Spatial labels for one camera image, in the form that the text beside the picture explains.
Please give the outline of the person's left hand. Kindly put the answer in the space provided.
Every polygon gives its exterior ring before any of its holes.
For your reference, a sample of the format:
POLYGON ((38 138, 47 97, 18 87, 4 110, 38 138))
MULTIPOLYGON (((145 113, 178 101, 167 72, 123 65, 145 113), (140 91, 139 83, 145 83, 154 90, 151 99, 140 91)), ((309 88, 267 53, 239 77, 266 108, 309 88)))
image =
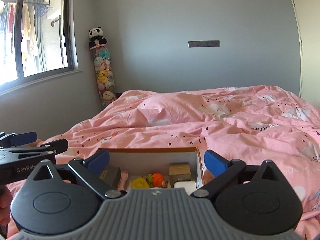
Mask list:
POLYGON ((5 226, 10 222, 10 204, 12 201, 12 194, 6 186, 3 188, 0 201, 0 223, 5 226))

